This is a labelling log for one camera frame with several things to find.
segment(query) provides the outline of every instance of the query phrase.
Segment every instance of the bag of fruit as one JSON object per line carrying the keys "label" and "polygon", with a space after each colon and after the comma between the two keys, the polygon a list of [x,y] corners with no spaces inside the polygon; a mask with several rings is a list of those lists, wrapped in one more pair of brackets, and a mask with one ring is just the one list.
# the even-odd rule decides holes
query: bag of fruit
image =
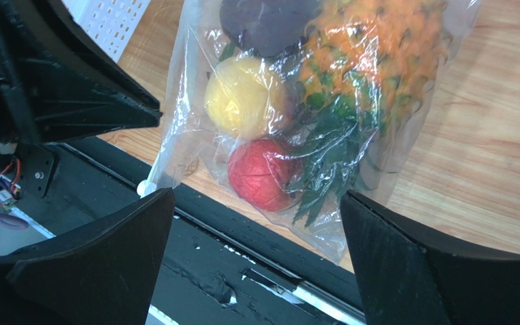
{"label": "bag of fruit", "polygon": [[186,0],[148,184],[177,186],[200,159],[220,185],[339,262],[341,196],[387,203],[478,6]]}

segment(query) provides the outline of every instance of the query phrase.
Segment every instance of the wooden surface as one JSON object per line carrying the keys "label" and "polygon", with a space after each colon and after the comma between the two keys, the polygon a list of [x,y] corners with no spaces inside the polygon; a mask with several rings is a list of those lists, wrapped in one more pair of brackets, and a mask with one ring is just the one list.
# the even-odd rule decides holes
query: wooden surface
{"label": "wooden surface", "polygon": [[[119,64],[160,101],[182,0],[152,0]],[[160,129],[102,138],[152,163]],[[206,171],[189,186],[309,248],[218,190]],[[520,253],[520,1],[485,0],[473,34],[435,95],[389,208],[443,232]],[[341,265],[351,269],[349,257]]]}

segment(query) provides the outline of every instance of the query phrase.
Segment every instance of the white perforated basket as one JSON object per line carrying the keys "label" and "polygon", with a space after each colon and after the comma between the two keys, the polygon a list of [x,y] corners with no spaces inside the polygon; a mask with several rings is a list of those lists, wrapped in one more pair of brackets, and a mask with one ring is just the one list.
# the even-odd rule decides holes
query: white perforated basket
{"label": "white perforated basket", "polygon": [[150,0],[62,0],[74,21],[118,62]]}

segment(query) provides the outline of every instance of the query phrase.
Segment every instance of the metal bracket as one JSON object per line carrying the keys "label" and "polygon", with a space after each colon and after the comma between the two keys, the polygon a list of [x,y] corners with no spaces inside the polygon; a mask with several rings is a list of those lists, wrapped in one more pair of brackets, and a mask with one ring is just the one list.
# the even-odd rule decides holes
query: metal bracket
{"label": "metal bracket", "polygon": [[44,147],[29,145],[19,145],[16,155],[22,165],[18,182],[22,191],[45,197],[54,172],[54,155]]}

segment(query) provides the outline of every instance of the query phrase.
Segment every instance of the red ball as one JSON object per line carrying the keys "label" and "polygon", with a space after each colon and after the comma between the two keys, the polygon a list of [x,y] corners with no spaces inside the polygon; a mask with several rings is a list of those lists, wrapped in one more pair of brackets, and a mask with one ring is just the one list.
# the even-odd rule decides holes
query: red ball
{"label": "red ball", "polygon": [[240,146],[230,156],[228,180],[234,191],[254,207],[282,211],[293,203],[283,188],[296,173],[297,165],[273,140],[257,140]]}

